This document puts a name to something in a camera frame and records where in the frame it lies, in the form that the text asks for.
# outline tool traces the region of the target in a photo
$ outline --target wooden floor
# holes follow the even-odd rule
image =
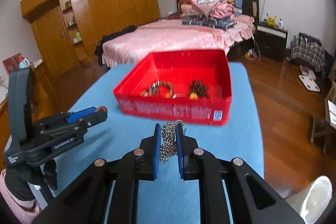
[[[267,58],[241,57],[256,100],[264,142],[265,180],[283,197],[302,190],[320,175],[336,186],[336,152],[326,154],[321,143],[309,144],[312,117],[324,117],[324,98],[330,86],[318,82],[320,93],[309,92],[300,82],[299,69]],[[95,60],[77,66],[58,79],[59,108],[67,111],[106,71]]]

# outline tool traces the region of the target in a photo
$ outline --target plaid cloth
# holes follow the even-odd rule
[[[321,44],[312,39],[295,35],[291,41],[291,59],[301,58],[315,67],[316,72],[326,66],[326,54]]]
[[[222,29],[227,31],[228,28],[234,27],[237,24],[235,20],[227,17],[224,19],[216,19],[213,17],[206,16],[187,16],[182,20],[182,25],[198,25],[206,26],[210,28]]]

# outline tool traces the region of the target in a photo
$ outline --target red plastic bin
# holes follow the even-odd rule
[[[209,87],[208,98],[187,98],[189,85],[200,79]],[[168,81],[173,94],[185,97],[143,97],[140,93],[156,81]],[[222,50],[183,50],[153,52],[129,72],[113,90],[125,114],[174,121],[226,124],[232,101],[231,77]]]

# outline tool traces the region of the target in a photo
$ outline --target blue tablecloth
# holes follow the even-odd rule
[[[155,123],[163,125],[167,122],[124,115],[120,111],[112,90],[133,66],[118,65],[112,68],[70,109],[79,111],[103,105],[109,112],[106,122],[88,130],[83,144],[56,158],[57,193],[96,159],[120,159],[138,148],[143,138],[153,135]],[[196,138],[199,147],[217,158],[244,159],[263,177],[263,139],[247,72],[241,63],[235,62],[230,63],[230,71],[233,96],[228,123],[224,126],[186,123],[186,135]],[[176,156],[167,164],[160,162],[157,180],[139,182],[137,219],[138,224],[200,222],[198,181],[180,179]]]

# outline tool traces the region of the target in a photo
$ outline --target metal bolt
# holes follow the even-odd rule
[[[233,159],[233,163],[235,165],[240,166],[240,165],[243,165],[244,161],[241,158],[235,158],[235,159]]]
[[[138,149],[135,149],[135,150],[133,151],[133,153],[134,153],[134,155],[136,155],[136,156],[141,156],[141,155],[143,155],[143,154],[145,153],[145,151],[144,151],[143,149],[141,149],[141,148],[138,148]]]
[[[203,155],[204,150],[202,148],[196,148],[196,149],[194,149],[194,154],[198,155],[198,156]]]
[[[103,160],[103,159],[97,159],[97,160],[94,161],[94,164],[97,167],[103,166],[105,164],[105,160]]]

